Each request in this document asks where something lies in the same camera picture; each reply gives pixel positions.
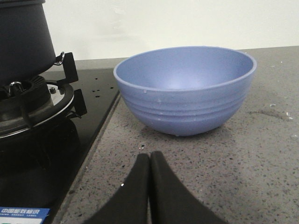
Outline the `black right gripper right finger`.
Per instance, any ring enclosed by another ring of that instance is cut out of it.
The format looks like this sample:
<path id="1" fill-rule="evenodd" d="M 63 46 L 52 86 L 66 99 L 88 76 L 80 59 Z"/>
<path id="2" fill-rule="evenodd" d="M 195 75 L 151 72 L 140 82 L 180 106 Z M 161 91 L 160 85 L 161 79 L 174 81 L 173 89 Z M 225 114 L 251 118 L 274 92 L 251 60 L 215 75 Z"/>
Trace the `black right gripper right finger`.
<path id="1" fill-rule="evenodd" d="M 177 178 L 160 151 L 151 153 L 150 211 L 153 224 L 225 224 Z"/>

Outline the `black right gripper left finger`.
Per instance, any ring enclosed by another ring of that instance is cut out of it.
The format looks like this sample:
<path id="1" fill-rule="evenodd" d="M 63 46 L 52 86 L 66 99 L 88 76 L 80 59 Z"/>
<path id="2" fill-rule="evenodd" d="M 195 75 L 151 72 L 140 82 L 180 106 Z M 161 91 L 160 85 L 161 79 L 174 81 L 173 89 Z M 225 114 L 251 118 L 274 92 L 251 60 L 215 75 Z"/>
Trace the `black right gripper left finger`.
<path id="1" fill-rule="evenodd" d="M 139 154 L 123 185 L 90 219 L 88 224 L 146 224 L 150 159 Z"/>

